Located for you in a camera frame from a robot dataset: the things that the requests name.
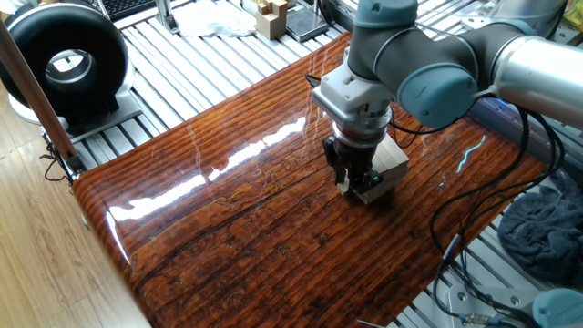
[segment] blue cloth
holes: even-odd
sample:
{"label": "blue cloth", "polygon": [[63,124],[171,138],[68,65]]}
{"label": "blue cloth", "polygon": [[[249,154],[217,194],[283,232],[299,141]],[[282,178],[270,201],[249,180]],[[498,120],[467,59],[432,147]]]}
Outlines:
{"label": "blue cloth", "polygon": [[567,174],[516,200],[498,227],[506,252],[530,275],[560,283],[583,279],[583,195]]}

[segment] wooden pole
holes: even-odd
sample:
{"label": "wooden pole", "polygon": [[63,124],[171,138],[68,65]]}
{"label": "wooden pole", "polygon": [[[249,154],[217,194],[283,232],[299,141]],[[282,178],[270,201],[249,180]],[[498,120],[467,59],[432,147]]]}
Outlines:
{"label": "wooden pole", "polygon": [[59,123],[55,111],[4,23],[0,23],[0,61],[16,82],[20,92],[25,96],[28,105],[35,111],[38,120],[45,128],[59,154],[64,159],[75,156],[77,151],[73,147],[71,139]]}

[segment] glossy wooden table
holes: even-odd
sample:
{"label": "glossy wooden table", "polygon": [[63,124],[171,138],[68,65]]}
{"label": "glossy wooden table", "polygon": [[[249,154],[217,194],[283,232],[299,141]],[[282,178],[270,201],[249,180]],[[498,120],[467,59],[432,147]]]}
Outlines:
{"label": "glossy wooden table", "polygon": [[[410,171],[393,193],[368,207],[340,197],[322,150],[331,121],[303,75],[337,67],[349,39],[75,183],[87,221],[154,327],[389,323],[434,278],[430,216],[494,177],[517,148],[462,119],[406,149]],[[399,124],[417,127],[402,114]],[[505,185],[542,169],[527,158]],[[469,206],[456,203],[437,222],[443,243]]]}

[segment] wooden floor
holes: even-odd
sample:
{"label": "wooden floor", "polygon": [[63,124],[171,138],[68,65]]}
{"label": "wooden floor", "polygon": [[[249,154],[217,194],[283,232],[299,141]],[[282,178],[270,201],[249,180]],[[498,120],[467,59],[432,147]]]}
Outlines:
{"label": "wooden floor", "polygon": [[[0,326],[149,327],[66,182],[45,180],[38,126],[8,106],[0,85]],[[55,165],[49,173],[60,178]]]}

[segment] keyboard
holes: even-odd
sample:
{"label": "keyboard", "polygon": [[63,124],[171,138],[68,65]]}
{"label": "keyboard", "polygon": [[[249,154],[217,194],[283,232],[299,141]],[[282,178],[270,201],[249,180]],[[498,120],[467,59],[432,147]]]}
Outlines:
{"label": "keyboard", "polygon": [[133,15],[156,6],[155,0],[102,0],[103,6],[112,21]]}

